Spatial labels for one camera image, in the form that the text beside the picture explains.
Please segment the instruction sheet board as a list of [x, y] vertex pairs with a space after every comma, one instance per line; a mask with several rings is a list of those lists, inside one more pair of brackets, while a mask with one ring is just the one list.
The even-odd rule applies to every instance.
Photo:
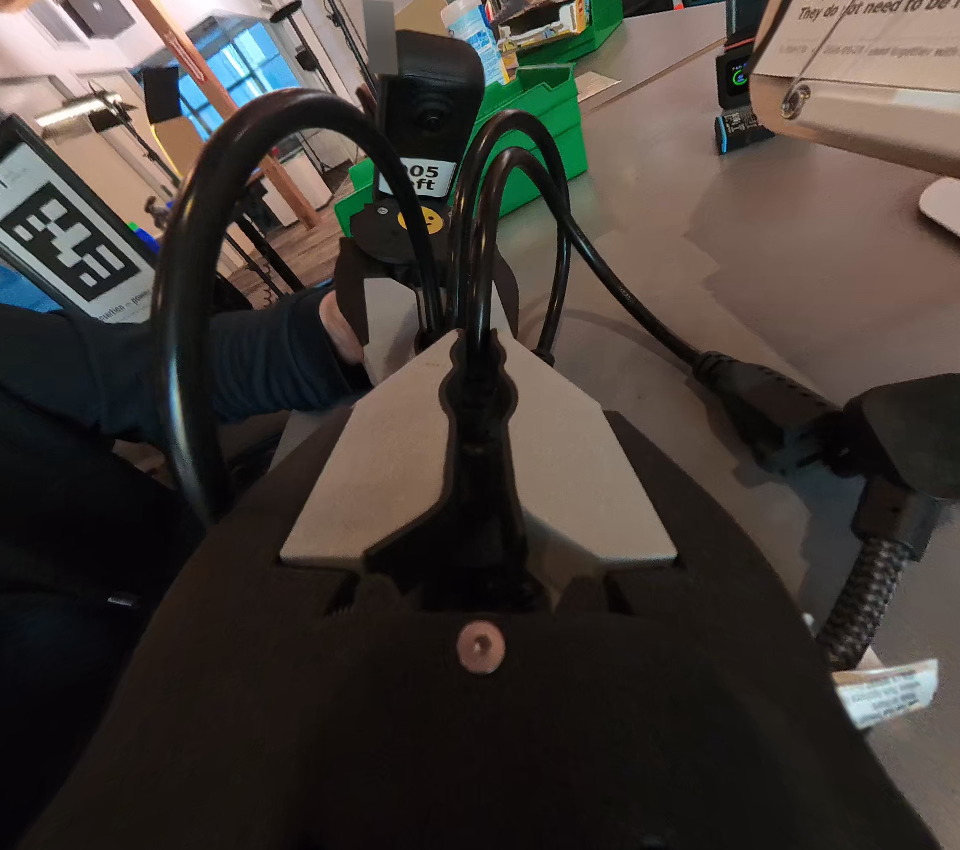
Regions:
[[959, 0], [769, 0], [750, 102], [777, 135], [959, 173]]

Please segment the black and white marker sign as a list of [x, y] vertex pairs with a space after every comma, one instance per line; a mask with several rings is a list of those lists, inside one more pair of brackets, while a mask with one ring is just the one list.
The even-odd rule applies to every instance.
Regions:
[[66, 310], [149, 321], [157, 253], [15, 114], [1, 122], [2, 262]]

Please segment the white flat pad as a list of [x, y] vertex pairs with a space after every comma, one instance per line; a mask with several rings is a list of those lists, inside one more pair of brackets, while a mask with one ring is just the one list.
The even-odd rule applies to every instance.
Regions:
[[959, 180], [942, 177], [928, 185], [918, 197], [918, 211], [943, 231], [959, 238]]

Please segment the black charger case with display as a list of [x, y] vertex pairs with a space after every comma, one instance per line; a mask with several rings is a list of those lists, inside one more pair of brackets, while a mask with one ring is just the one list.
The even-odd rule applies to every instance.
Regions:
[[731, 111], [750, 102], [748, 64], [770, 0], [726, 0], [726, 39], [715, 60], [717, 99]]

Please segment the black plug with braided cable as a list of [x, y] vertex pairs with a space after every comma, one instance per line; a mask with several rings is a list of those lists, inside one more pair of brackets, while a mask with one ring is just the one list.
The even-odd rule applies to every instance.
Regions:
[[846, 672], [870, 649], [944, 508], [958, 502], [958, 374], [885, 384], [848, 400], [827, 425], [822, 460], [835, 475], [864, 481], [850, 522], [858, 554], [817, 633], [830, 668]]

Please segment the wipes canister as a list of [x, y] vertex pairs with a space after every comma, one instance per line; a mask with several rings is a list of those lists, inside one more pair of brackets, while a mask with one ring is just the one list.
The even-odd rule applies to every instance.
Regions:
[[449, 36], [470, 45], [483, 66], [487, 87], [506, 86], [509, 76], [482, 0], [453, 0], [440, 10]]

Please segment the person's left forearm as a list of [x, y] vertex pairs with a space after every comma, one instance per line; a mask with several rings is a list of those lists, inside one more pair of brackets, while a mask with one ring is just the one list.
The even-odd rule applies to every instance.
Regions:
[[[313, 288], [259, 310], [213, 316], [210, 395], [222, 424], [274, 412], [325, 412], [371, 389], [364, 366], [330, 346]], [[1, 306], [2, 394], [98, 438], [162, 446], [150, 326]]]

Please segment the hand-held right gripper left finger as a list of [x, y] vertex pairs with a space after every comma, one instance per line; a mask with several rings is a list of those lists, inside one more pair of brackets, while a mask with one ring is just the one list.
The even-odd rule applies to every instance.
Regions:
[[459, 343], [451, 330], [354, 404], [282, 565], [378, 573], [403, 591], [460, 568], [459, 432], [447, 396]]

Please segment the small black battery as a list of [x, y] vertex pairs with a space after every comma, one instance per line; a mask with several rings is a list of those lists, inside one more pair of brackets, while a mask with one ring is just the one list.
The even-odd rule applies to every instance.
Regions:
[[771, 140], [776, 134], [763, 126], [753, 107], [746, 105], [719, 113], [713, 122], [715, 149], [718, 155], [748, 148]]

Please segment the wooden post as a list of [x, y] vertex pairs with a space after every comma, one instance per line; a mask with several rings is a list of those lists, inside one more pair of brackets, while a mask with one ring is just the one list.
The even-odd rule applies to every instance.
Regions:
[[[166, 7], [159, 0], [131, 1], [150, 28], [162, 40], [164, 46], [172, 52], [175, 61], [182, 65], [198, 85], [201, 93], [220, 117], [226, 120], [238, 112], [239, 107], [215, 76], [196, 45], [189, 39], [186, 29], [176, 21]], [[273, 155], [272, 149], [273, 146], [268, 144], [266, 155], [258, 162], [258, 169], [264, 172], [297, 219], [311, 230], [317, 223], [315, 209], [283, 168], [282, 163]]]

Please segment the studio light on stand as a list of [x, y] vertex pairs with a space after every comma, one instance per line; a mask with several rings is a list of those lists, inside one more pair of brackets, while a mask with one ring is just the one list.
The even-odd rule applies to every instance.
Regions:
[[100, 88], [38, 115], [33, 121], [45, 141], [73, 139], [132, 126], [130, 114], [137, 110], [138, 106], [126, 102], [119, 92]]

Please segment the blue lit window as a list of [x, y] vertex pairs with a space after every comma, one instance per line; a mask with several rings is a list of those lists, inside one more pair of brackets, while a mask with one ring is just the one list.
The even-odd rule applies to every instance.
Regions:
[[[213, 75], [231, 100], [242, 107], [256, 97], [300, 85], [270, 24], [253, 16], [208, 16], [187, 32]], [[145, 58], [131, 71], [141, 88], [147, 68], [177, 68], [176, 86], [181, 110], [202, 140], [222, 124], [223, 118], [205, 97], [184, 66], [165, 47]]]

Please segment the person's left hand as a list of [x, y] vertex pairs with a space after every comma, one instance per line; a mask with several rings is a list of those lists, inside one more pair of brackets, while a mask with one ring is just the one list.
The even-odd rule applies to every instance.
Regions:
[[353, 327], [343, 315], [335, 290], [326, 292], [318, 304], [318, 317], [338, 359], [356, 367], [364, 363], [364, 347]]

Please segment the large green plastic bin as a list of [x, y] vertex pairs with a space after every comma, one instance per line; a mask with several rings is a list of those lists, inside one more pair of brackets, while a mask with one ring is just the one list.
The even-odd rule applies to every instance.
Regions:
[[[554, 139], [567, 180], [588, 169], [588, 157], [582, 128], [572, 64], [522, 66], [509, 84], [487, 88], [468, 143], [496, 113], [517, 109], [533, 114]], [[334, 212], [345, 237], [352, 235], [353, 218], [373, 201], [375, 165], [361, 160], [349, 170], [353, 193], [338, 199]]]

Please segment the small green plastic bin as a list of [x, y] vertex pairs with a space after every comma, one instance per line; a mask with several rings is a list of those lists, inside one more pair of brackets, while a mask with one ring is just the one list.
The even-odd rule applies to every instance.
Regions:
[[585, 0], [586, 27], [577, 35], [559, 36], [517, 51], [521, 67], [574, 64], [597, 51], [623, 22], [622, 0]]

